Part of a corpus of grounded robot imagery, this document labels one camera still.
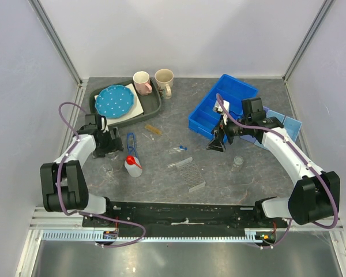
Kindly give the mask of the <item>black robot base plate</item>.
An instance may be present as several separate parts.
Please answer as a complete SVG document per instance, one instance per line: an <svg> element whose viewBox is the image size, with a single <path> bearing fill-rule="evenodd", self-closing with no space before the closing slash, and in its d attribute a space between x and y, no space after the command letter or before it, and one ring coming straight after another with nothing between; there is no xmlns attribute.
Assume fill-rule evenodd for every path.
<svg viewBox="0 0 346 277"><path fill-rule="evenodd" d="M110 202L109 218L138 223L146 235L243 235L245 229L286 228L281 218L260 217L251 205Z"/></svg>

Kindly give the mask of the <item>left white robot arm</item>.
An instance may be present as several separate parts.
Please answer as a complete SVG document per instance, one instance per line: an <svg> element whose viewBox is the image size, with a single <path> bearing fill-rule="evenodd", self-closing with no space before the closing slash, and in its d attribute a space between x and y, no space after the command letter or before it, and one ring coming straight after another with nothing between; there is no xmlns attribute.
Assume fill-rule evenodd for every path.
<svg viewBox="0 0 346 277"><path fill-rule="evenodd" d="M81 130L64 153L40 167L43 205L48 212L73 214L77 211L95 214L95 221L108 227L115 213L107 208L106 197L89 193L82 167L89 156L105 157L123 151L118 128L112 130Z"/></svg>

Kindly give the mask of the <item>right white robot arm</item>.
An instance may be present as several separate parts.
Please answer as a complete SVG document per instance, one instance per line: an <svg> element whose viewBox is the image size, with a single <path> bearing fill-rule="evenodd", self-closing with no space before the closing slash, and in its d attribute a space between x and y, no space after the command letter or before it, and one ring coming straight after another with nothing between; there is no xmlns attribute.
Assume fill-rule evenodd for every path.
<svg viewBox="0 0 346 277"><path fill-rule="evenodd" d="M299 225L313 223L332 229L338 222L340 178L326 172L294 143L283 124L275 117L254 122L232 121L224 115L213 129L208 150L225 151L224 139L251 135L260 141L288 173L294 188L289 197L269 197L255 202L253 222L266 227L273 218L292 219Z"/></svg>

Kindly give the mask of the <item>small glass stoppered bottle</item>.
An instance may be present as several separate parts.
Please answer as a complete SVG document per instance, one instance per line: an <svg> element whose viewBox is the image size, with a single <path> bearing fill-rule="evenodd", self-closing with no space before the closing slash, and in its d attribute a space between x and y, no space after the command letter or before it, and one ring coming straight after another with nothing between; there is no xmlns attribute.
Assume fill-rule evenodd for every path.
<svg viewBox="0 0 346 277"><path fill-rule="evenodd" d="M240 170L243 166L243 163L244 163L244 159L242 156L235 156L234 157L234 162L233 162L233 168L235 170Z"/></svg>

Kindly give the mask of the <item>round glass flask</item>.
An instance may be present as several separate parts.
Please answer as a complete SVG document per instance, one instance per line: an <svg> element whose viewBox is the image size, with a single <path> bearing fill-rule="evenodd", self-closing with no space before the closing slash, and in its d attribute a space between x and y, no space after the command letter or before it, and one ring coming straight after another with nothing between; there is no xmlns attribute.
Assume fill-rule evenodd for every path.
<svg viewBox="0 0 346 277"><path fill-rule="evenodd" d="M110 164L103 164L99 168L99 173L103 177L103 179L107 182L114 181L114 173L113 167Z"/></svg>

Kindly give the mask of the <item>red cap wash bottle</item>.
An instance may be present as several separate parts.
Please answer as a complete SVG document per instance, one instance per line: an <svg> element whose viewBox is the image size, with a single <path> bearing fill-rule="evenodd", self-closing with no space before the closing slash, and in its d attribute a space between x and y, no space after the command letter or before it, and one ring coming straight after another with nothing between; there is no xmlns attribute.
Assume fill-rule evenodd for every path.
<svg viewBox="0 0 346 277"><path fill-rule="evenodd" d="M137 178L142 174L142 167L137 157L127 155L124 165L131 177Z"/></svg>

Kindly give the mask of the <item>blue safety glasses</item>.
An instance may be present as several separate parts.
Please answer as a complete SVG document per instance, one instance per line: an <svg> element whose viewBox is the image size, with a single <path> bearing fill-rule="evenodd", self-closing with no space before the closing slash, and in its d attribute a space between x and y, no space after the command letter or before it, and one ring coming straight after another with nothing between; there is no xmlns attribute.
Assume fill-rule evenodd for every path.
<svg viewBox="0 0 346 277"><path fill-rule="evenodd" d="M126 135L126 146L128 154L138 158L137 140L133 132Z"/></svg>

